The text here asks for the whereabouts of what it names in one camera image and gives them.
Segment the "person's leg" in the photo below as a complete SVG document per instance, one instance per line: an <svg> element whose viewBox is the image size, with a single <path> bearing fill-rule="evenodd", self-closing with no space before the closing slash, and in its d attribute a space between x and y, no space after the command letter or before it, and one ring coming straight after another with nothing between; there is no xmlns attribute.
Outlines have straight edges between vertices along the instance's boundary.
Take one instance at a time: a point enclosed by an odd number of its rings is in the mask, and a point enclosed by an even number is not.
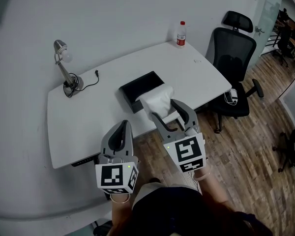
<svg viewBox="0 0 295 236"><path fill-rule="evenodd" d="M138 195L136 196L136 198L133 202L133 206L137 203L137 201L141 200L142 198L144 198L145 196L147 196L151 192L153 192L159 188L162 188L162 187L165 187L165 186L163 184L157 183L157 182L146 183L146 184L142 185Z"/></svg>

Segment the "wooden floor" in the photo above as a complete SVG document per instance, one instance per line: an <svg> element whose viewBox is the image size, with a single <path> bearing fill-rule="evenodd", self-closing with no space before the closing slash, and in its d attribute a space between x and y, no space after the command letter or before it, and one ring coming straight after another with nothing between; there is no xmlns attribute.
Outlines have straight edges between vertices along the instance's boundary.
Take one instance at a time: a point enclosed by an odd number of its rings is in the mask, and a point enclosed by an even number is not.
<svg viewBox="0 0 295 236"><path fill-rule="evenodd" d="M214 173L227 189L239 211L253 213L278 236L295 235L295 169L286 167L278 173L280 155L272 151L279 134L288 135L292 122L278 97L295 78L295 64L281 66L272 54L260 58L247 71L243 86L248 91L257 79L265 97L249 97L250 115L234 119L223 117L223 131L215 134L217 117L209 111L198 114L200 129L206 140L206 154ZM195 187L189 174L181 174L162 146L158 131L135 139L140 174L137 186L152 177L170 186L173 183Z"/></svg>

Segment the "bottle label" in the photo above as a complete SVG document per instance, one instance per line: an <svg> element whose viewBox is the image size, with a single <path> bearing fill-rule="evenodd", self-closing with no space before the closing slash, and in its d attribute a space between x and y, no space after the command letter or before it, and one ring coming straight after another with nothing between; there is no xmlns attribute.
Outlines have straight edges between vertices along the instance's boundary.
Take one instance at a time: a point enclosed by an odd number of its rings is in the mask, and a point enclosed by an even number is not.
<svg viewBox="0 0 295 236"><path fill-rule="evenodd" d="M177 45L183 46L185 45L186 35L177 34Z"/></svg>

